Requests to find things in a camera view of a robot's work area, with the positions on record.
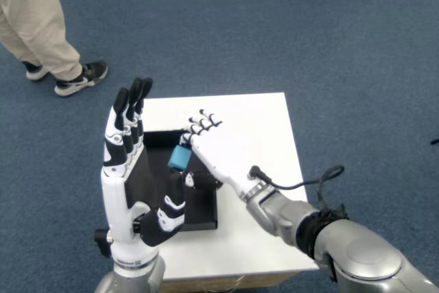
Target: robotic finger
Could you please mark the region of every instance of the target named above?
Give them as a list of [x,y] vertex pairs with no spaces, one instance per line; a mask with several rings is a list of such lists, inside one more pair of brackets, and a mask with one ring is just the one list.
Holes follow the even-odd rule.
[[104,172],[109,177],[122,177],[128,162],[123,114],[128,107],[127,89],[120,89],[105,129]]

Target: black tray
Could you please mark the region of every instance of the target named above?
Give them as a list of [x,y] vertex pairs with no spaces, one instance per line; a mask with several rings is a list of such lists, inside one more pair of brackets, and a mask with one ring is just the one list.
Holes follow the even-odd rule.
[[[170,130],[145,132],[143,135],[143,143],[147,150],[151,171],[154,177],[160,179],[161,182],[165,182],[169,176],[170,169],[167,163],[181,134],[180,130]],[[207,168],[194,153],[187,169],[192,172],[207,172]],[[217,195],[215,190],[195,190],[185,187],[185,198],[185,224],[182,231],[217,228]]]

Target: person's leg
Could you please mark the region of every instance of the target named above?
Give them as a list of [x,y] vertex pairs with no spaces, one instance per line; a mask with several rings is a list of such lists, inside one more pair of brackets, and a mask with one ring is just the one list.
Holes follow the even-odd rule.
[[35,66],[40,66],[40,61],[35,54],[26,46],[18,34],[10,26],[5,14],[0,7],[0,43],[15,55],[21,62],[28,62]]
[[43,68],[40,61],[35,54],[31,52],[29,47],[21,40],[20,36],[10,26],[6,15],[0,7],[0,43],[15,55],[27,69],[27,79],[38,81],[43,79],[48,73],[46,68]]
[[[59,80],[73,80],[81,74],[80,55],[65,39],[59,0],[0,0],[0,8],[1,42],[17,58],[42,64]],[[5,22],[15,34],[4,30]]]

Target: silver robotic arm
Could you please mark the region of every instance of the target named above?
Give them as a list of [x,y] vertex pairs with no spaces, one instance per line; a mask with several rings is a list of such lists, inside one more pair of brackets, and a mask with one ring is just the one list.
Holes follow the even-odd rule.
[[214,114],[201,110],[192,117],[181,143],[191,145],[216,179],[232,185],[264,230],[314,259],[341,293],[439,292],[399,250],[366,227],[285,197],[254,166],[235,131]]

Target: black sneaker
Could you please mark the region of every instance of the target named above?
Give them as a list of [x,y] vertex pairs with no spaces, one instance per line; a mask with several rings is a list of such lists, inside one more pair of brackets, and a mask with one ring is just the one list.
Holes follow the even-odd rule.
[[26,78],[33,82],[39,82],[49,73],[42,65],[36,66],[29,62],[23,64],[26,67]]
[[57,80],[55,93],[59,96],[72,95],[85,87],[95,86],[107,75],[108,65],[105,62],[94,62],[83,65],[81,74],[69,81]]

